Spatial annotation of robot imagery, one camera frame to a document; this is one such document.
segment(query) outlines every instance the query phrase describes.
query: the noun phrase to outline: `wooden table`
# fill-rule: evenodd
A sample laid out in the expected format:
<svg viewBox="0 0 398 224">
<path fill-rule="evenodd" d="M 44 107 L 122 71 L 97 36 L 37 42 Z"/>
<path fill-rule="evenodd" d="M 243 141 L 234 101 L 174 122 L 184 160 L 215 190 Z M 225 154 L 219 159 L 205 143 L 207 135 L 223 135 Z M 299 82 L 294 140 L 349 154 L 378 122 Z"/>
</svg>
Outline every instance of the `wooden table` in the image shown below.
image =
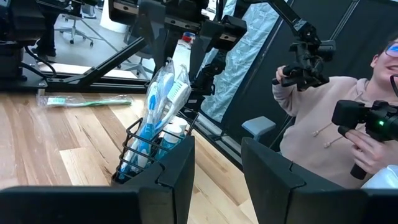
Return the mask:
<svg viewBox="0 0 398 224">
<path fill-rule="evenodd" d="M 54 67 L 75 73 L 88 69 Z M 119 70 L 110 75 L 135 77 Z M 119 164 L 125 129 L 142 114 L 145 96 L 131 97 L 131 106 L 40 108 L 34 95 L 1 94 L 0 187 L 109 185 Z M 193 135 L 195 183 L 188 223 L 257 223 L 243 173 L 200 134 L 194 131 Z"/>
</svg>

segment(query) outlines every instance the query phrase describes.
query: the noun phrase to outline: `cable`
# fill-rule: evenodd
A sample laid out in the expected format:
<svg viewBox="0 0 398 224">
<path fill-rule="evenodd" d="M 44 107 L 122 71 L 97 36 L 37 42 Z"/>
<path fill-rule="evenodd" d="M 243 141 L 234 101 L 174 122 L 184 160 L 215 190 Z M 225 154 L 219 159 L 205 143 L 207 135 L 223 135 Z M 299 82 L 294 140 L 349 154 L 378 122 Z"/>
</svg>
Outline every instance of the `cable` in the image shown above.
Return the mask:
<svg viewBox="0 0 398 224">
<path fill-rule="evenodd" d="M 25 46 L 24 48 L 25 48 L 26 53 L 29 54 L 32 58 L 34 58 L 34 59 L 36 59 L 36 60 L 38 60 L 38 61 L 40 61 L 40 62 L 43 62 L 43 64 L 45 64 L 46 66 L 48 66 L 48 67 L 51 69 L 51 71 L 52 71 L 52 76 L 49 77 L 49 76 L 44 75 L 45 78 L 55 78 L 55 77 L 57 76 L 57 71 L 55 71 L 54 67 L 51 66 L 51 64 L 49 64 L 49 63 L 46 62 L 45 60 L 39 58 L 38 56 L 34 55 L 33 52 L 32 52 L 27 46 Z"/>
<path fill-rule="evenodd" d="M 26 63 L 24 63 L 24 62 L 21 62 L 19 65 L 20 65 L 22 68 L 26 68 L 26 69 L 28 69 L 29 71 L 35 73 L 36 75 L 39 75 L 39 76 L 42 77 L 42 78 L 47 78 L 47 76 L 44 75 L 41 71 L 39 71 L 39 70 L 37 70 L 37 69 L 35 69 L 35 68 L 32 68 L 30 65 L 28 65 L 28 64 L 26 64 Z"/>
</svg>

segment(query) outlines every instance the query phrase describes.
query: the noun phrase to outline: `glasses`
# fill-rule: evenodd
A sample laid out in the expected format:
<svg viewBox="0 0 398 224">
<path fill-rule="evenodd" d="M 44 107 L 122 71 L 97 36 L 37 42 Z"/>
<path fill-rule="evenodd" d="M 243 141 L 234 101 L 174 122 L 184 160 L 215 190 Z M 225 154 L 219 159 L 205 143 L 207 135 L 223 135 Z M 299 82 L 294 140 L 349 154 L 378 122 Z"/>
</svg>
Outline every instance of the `glasses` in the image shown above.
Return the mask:
<svg viewBox="0 0 398 224">
<path fill-rule="evenodd" d="M 394 58 L 398 58 L 398 42 L 394 41 L 391 42 L 387 47 L 386 47 L 386 55 Z"/>
</svg>

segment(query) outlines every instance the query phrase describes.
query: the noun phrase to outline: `white bottle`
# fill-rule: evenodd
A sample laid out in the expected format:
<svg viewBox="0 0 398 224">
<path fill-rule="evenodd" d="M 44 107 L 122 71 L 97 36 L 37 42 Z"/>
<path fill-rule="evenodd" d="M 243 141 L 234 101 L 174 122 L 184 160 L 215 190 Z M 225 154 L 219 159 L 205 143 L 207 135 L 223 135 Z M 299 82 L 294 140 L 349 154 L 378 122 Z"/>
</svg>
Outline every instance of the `white bottle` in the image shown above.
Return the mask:
<svg viewBox="0 0 398 224">
<path fill-rule="evenodd" d="M 185 137 L 185 130 L 186 130 L 187 126 L 188 126 L 188 122 L 185 119 L 183 119 L 183 118 L 175 116 L 171 123 L 178 125 L 181 128 L 181 130 L 182 130 L 181 137 Z"/>
<path fill-rule="evenodd" d="M 166 127 L 164 128 L 164 131 L 167 131 L 168 133 L 164 134 L 163 140 L 160 143 L 160 146 L 166 148 L 166 149 L 172 149 L 174 148 L 175 145 L 177 145 L 180 142 L 180 138 L 176 137 L 176 136 L 181 136 L 181 134 L 183 133 L 183 131 L 181 130 L 181 128 L 178 125 L 175 124 L 168 124 L 166 125 Z M 157 152 L 155 159 L 159 160 L 162 157 L 164 157 L 164 155 L 166 155 L 165 150 L 163 149 L 159 149 L 159 151 Z"/>
</svg>

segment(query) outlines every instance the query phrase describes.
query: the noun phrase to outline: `plastic packaging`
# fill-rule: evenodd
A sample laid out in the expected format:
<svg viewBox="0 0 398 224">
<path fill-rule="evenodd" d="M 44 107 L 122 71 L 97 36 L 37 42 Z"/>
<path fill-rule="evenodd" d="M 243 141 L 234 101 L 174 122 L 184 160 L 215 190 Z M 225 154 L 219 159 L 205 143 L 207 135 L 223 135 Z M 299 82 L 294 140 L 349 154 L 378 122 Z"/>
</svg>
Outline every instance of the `plastic packaging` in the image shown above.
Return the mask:
<svg viewBox="0 0 398 224">
<path fill-rule="evenodd" d="M 362 189 L 398 189 L 398 166 L 389 165 L 373 175 Z"/>
<path fill-rule="evenodd" d="M 85 97 L 85 96 L 39 96 L 37 104 L 41 107 L 83 107 L 102 105 L 131 105 L 132 98 L 127 95 L 107 97 Z"/>
<path fill-rule="evenodd" d="M 174 75 L 174 64 L 171 58 L 168 58 L 166 66 L 162 67 L 152 79 L 147 90 L 145 107 L 146 112 L 141 126 L 137 131 L 140 138 L 153 142 L 157 139 L 161 130 L 170 122 L 170 120 L 182 109 L 191 94 L 191 87 L 187 69 L 182 65 L 182 71 L 178 76 Z M 131 148 L 145 155 L 150 155 L 150 144 L 140 139 L 134 139 Z M 134 165 L 145 168 L 148 158 L 140 156 L 137 153 L 128 151 L 124 159 L 132 162 Z M 140 169 L 130 166 L 123 162 L 120 171 L 135 173 Z"/>
</svg>

